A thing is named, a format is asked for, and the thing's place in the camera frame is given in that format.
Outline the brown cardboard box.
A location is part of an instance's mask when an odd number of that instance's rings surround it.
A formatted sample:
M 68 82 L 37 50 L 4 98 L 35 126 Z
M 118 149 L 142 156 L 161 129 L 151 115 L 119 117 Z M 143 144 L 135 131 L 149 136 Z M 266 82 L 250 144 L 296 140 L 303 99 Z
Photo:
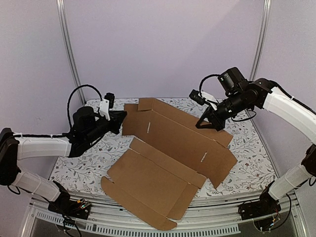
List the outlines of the brown cardboard box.
M 198 118 L 155 98 L 125 104 L 124 136 L 133 136 L 128 150 L 101 179 L 108 195 L 123 191 L 154 209 L 172 208 L 183 194 L 193 199 L 206 180 L 217 188 L 237 159 L 226 131 L 197 129 Z

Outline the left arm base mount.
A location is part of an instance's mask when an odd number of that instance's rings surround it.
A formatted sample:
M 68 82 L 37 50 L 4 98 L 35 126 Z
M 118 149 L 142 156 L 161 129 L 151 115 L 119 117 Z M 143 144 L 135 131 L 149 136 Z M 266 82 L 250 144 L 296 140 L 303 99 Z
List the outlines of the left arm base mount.
M 61 193 L 55 201 L 49 202 L 48 210 L 68 217 L 87 220 L 91 210 L 91 202 L 83 198 L 71 200 L 68 193 Z

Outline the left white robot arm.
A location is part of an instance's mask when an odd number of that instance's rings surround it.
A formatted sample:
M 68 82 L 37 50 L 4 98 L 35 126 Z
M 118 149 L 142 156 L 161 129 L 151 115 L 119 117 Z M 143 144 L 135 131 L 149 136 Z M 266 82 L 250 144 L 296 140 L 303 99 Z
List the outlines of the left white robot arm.
M 0 133 L 0 184 L 15 186 L 48 201 L 62 214 L 70 214 L 73 203 L 60 184 L 48 181 L 18 166 L 27 158 L 77 158 L 96 145 L 108 133 L 119 134 L 126 111 L 94 112 L 92 107 L 81 107 L 73 115 L 68 133 L 61 135 L 13 133 L 4 128 Z

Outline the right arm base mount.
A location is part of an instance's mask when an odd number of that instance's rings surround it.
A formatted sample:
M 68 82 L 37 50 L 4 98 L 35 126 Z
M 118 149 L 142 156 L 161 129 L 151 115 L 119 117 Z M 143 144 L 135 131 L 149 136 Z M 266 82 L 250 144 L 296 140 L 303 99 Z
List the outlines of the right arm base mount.
M 272 229 L 280 211 L 281 206 L 279 202 L 264 195 L 260 195 L 258 201 L 244 202 L 238 207 L 238 213 L 242 220 L 276 214 L 276 217 L 270 216 L 269 218 L 254 222 L 255 228 L 261 232 L 270 231 Z

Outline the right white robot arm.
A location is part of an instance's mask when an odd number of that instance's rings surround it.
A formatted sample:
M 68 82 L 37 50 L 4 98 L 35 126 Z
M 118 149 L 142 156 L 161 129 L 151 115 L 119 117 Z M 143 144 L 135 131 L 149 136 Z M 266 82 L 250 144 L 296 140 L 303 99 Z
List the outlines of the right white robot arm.
M 283 119 L 311 142 L 301 163 L 270 183 L 260 195 L 255 211 L 259 215 L 266 215 L 281 197 L 316 174 L 316 113 L 288 94 L 277 82 L 265 78 L 249 81 L 236 67 L 215 74 L 215 77 L 227 98 L 218 103 L 201 87 L 192 90 L 189 95 L 192 100 L 200 105 L 208 105 L 196 128 L 220 131 L 225 128 L 227 119 L 234 119 L 241 111 L 259 108 Z

